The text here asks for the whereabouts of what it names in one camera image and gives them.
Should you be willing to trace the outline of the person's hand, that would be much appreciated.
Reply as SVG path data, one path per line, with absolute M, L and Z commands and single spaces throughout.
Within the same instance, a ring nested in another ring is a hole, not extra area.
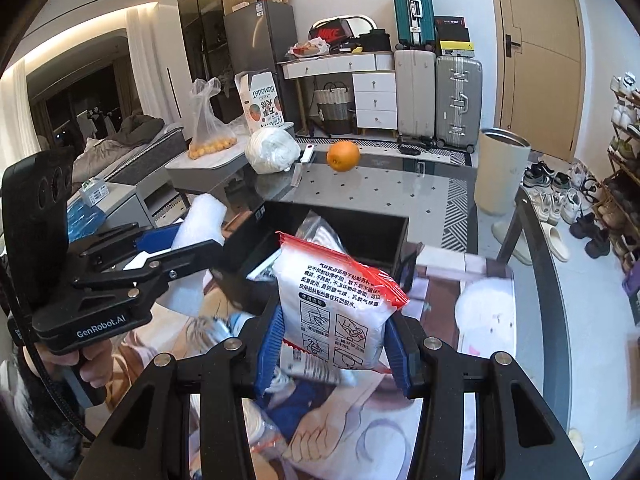
M 35 344 L 44 367 L 50 375 L 60 367 L 73 367 L 79 363 L 80 359 L 85 362 L 80 368 L 80 378 L 92 388 L 105 386 L 113 375 L 112 352 L 113 345 L 110 340 L 100 341 L 92 344 L 80 351 L 75 350 L 70 353 L 56 356 L 43 344 Z M 16 350 L 16 366 L 20 371 L 25 389 L 29 392 L 41 392 L 44 390 L 42 381 L 39 378 L 37 369 L 32 358 L 25 347 Z

